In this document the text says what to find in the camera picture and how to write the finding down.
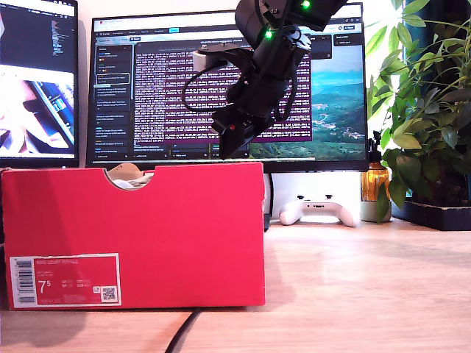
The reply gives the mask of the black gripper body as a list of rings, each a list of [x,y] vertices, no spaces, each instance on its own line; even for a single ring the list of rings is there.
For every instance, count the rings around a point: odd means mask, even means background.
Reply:
[[[287,91],[287,82],[260,82],[244,103],[237,103],[252,85],[236,83],[227,89],[230,106],[212,114],[213,129],[244,129],[253,120],[261,120],[270,114]]]

